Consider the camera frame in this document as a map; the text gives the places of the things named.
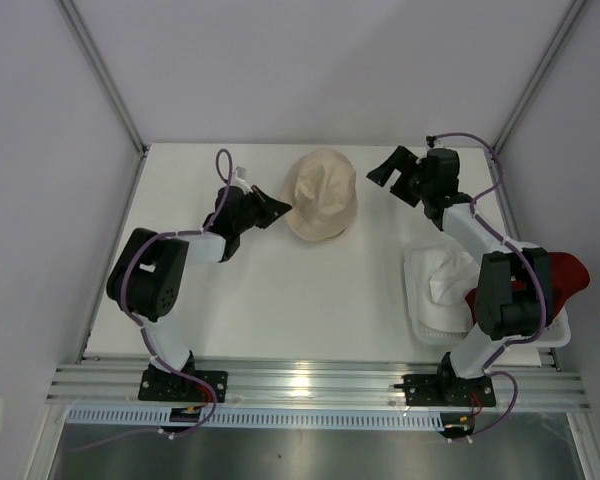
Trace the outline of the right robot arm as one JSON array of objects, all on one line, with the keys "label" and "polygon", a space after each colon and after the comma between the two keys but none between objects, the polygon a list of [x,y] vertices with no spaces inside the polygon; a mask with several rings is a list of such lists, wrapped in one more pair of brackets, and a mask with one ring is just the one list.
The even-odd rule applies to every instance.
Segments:
[{"label": "right robot arm", "polygon": [[531,244],[508,240],[476,209],[476,199],[459,188],[456,151],[431,148],[417,157],[403,146],[367,179],[384,187],[393,173],[392,195],[415,207],[453,237],[480,270],[474,301],[476,323],[441,360],[432,387],[449,405],[457,404],[487,378],[487,369],[512,345],[535,342],[550,322],[553,306],[550,256]]}]

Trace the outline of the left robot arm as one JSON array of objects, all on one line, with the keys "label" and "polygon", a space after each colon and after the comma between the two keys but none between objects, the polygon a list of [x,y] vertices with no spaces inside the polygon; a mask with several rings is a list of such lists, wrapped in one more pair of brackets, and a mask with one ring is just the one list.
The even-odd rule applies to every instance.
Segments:
[{"label": "left robot arm", "polygon": [[222,403],[228,373],[196,367],[172,314],[184,270],[196,264],[230,260],[240,237],[266,229],[292,210],[256,186],[225,186],[215,210],[199,230],[158,233],[136,228],[129,236],[106,284],[106,294],[139,328],[150,354],[138,399],[145,402]]}]

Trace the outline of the beige bucket hat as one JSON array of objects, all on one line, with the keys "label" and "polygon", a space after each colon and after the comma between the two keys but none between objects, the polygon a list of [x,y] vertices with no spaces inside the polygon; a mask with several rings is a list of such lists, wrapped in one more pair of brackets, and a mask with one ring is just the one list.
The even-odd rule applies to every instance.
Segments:
[{"label": "beige bucket hat", "polygon": [[279,200],[291,206],[284,219],[300,239],[329,241],[354,223],[358,211],[357,173],[349,159],[331,148],[316,149],[289,169]]}]

